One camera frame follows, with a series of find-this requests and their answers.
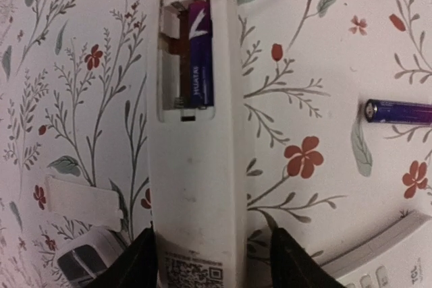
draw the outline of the qr code sticker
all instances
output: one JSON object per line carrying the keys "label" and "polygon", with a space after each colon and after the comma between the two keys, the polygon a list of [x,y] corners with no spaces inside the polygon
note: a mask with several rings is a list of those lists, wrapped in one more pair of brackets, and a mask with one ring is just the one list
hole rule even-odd
{"label": "qr code sticker", "polygon": [[169,288],[224,288],[223,269],[165,258]]}

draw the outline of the small red flower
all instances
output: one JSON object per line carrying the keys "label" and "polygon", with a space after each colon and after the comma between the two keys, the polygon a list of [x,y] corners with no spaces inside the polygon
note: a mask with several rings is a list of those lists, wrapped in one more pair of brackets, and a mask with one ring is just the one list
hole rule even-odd
{"label": "small red flower", "polygon": [[20,243],[18,245],[20,247],[20,249],[23,249],[24,251],[27,251],[26,242],[24,242],[21,237],[19,237],[18,240],[20,241]]}
{"label": "small red flower", "polygon": [[351,27],[350,29],[348,29],[351,33],[356,34],[357,30],[360,31],[360,34],[367,35],[367,32],[365,30],[365,28],[367,27],[367,23],[366,20],[363,18],[361,21],[358,21],[358,17],[357,15],[355,15],[351,22],[355,25],[355,27]]}
{"label": "small red flower", "polygon": [[396,27],[398,30],[400,30],[401,32],[405,32],[406,31],[405,24],[394,13],[392,15],[390,15],[389,19],[393,23],[394,27]]}
{"label": "small red flower", "polygon": [[427,165],[426,162],[422,162],[419,166],[418,161],[411,163],[410,172],[405,173],[402,177],[402,182],[408,187],[405,191],[404,197],[406,199],[414,197],[416,189],[425,189],[427,186]]}
{"label": "small red flower", "polygon": [[47,199],[45,198],[45,192],[42,187],[39,187],[38,185],[34,187],[33,198],[38,202],[39,208],[44,210],[44,205],[47,203]]}
{"label": "small red flower", "polygon": [[279,62],[282,60],[282,57],[284,57],[284,50],[282,49],[282,45],[280,44],[273,44],[273,46],[271,47],[271,57],[273,58],[273,60],[275,60],[276,62]]}
{"label": "small red flower", "polygon": [[47,131],[47,126],[42,125],[42,126],[39,127],[39,135],[40,136],[43,135],[43,134],[45,134],[46,131]]}
{"label": "small red flower", "polygon": [[145,209],[151,209],[150,189],[147,188],[145,198],[141,200],[141,206]]}
{"label": "small red flower", "polygon": [[98,51],[99,45],[96,44],[92,47],[91,54],[88,54],[84,61],[87,63],[87,69],[91,70],[94,67],[98,67],[100,63],[100,58],[103,55],[102,51]]}
{"label": "small red flower", "polygon": [[57,249],[57,244],[55,243],[55,240],[50,239],[48,235],[43,234],[45,236],[45,244],[48,246],[50,251],[55,251]]}
{"label": "small red flower", "polygon": [[291,159],[288,163],[288,175],[295,176],[301,173],[303,179],[312,176],[315,165],[322,165],[324,158],[320,152],[313,149],[318,146],[319,139],[316,136],[307,136],[304,138],[302,148],[296,145],[290,145],[285,149],[285,157]]}

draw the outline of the empty battery slot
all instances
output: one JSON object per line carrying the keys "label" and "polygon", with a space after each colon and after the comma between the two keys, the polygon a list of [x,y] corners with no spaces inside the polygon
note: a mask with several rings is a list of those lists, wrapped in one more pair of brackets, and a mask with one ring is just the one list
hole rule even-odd
{"label": "empty battery slot", "polygon": [[[189,9],[191,3],[197,4],[198,2],[208,4],[207,7],[209,8],[209,0],[176,1],[169,5],[164,5],[163,0],[161,0],[158,40],[158,107],[161,121],[167,121],[166,115],[171,115],[168,120],[173,120],[172,111],[177,111],[174,113],[177,117],[174,119],[180,121],[212,119],[215,114],[212,58],[213,28],[211,24],[208,33],[210,38],[205,39],[207,47],[204,45],[197,48],[195,41],[195,44],[192,44],[194,52],[191,53],[190,31],[193,23],[190,23]],[[199,14],[202,20],[203,13],[200,12]],[[198,35],[205,33],[205,31],[198,29]],[[209,51],[205,57],[203,48]],[[205,61],[207,64],[204,75],[205,84],[202,83],[203,76],[200,75],[199,90],[202,92],[203,100],[199,103],[196,102],[196,96],[194,97],[198,84],[194,79],[194,70],[191,69],[191,62],[196,62],[197,55],[201,55],[203,62]]]}

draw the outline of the battery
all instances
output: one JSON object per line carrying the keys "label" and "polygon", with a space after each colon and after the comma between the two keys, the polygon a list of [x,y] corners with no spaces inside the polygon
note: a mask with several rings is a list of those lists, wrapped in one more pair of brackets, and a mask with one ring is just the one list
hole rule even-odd
{"label": "battery", "polygon": [[209,0],[189,5],[191,107],[214,105],[212,24]]}
{"label": "battery", "polygon": [[432,125],[432,105],[369,99],[364,111],[369,123]]}

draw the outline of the button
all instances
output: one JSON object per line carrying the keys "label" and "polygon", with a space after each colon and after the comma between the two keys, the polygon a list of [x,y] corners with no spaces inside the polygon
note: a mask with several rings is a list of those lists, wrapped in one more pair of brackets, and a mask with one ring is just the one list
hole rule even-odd
{"label": "button", "polygon": [[379,288],[390,288],[390,280],[387,276],[387,269],[384,266],[380,266],[377,270],[377,280]]}
{"label": "button", "polygon": [[362,288],[375,288],[375,286],[372,283],[372,278],[369,275],[364,276],[360,280],[360,284],[362,285]]}

